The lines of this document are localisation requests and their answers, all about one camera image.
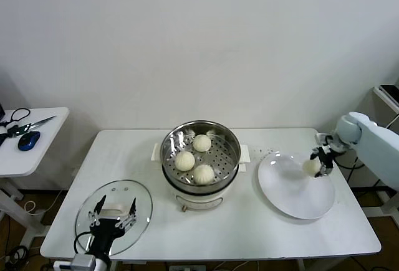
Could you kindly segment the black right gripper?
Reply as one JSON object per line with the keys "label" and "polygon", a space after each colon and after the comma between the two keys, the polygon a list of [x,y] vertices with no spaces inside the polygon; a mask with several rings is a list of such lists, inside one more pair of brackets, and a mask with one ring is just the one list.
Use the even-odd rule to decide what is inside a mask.
{"label": "black right gripper", "polygon": [[330,148],[316,147],[312,149],[310,160],[316,159],[320,154],[321,166],[315,174],[315,178],[326,176],[327,171],[332,171],[334,167],[335,154]]}

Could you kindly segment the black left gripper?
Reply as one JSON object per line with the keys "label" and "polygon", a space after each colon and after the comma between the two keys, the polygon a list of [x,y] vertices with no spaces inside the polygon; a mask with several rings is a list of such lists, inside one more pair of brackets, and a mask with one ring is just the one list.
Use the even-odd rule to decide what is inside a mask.
{"label": "black left gripper", "polygon": [[136,198],[133,199],[128,215],[121,218],[119,222],[116,219],[99,219],[106,197],[107,196],[104,195],[101,200],[96,203],[93,211],[88,212],[90,222],[89,229],[91,235],[94,237],[89,251],[87,252],[88,254],[108,255],[114,240],[123,237],[125,234],[124,229],[131,228],[137,221]]}

